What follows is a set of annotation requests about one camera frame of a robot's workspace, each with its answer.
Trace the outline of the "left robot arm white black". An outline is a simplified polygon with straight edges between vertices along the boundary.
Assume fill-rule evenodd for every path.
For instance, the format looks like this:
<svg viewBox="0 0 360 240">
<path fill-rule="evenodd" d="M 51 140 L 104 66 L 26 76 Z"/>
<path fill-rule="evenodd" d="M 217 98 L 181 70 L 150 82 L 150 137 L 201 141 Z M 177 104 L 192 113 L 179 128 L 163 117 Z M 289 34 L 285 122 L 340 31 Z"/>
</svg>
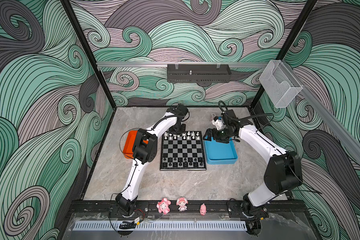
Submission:
<svg viewBox="0 0 360 240">
<path fill-rule="evenodd" d="M 163 117 L 152 126 L 137 130 L 133 144 L 132 167 L 124 189 L 115 198 L 116 206 L 124 215 L 130 216 L 134 212 L 145 169 L 157 155 L 159 138 L 166 132 L 184 132 L 186 125 L 183 124 L 183 119 L 188 113 L 187 107 L 178 104 L 169 107 Z"/>
</svg>

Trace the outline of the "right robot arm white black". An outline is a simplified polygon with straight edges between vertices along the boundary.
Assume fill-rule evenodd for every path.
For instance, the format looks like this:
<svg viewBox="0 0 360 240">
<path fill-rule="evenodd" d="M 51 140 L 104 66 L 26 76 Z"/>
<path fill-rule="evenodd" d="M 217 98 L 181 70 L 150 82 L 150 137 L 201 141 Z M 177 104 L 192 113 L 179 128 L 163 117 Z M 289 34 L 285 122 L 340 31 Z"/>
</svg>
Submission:
<svg viewBox="0 0 360 240">
<path fill-rule="evenodd" d="M 223 129 L 207 129 L 204 141 L 230 144 L 232 140 L 247 142 L 267 164 L 263 183 L 244 198 L 252 207 L 261 207 L 285 192 L 303 183 L 301 159 L 293 151 L 287 151 L 269 140 L 253 125 L 226 126 Z"/>
</svg>

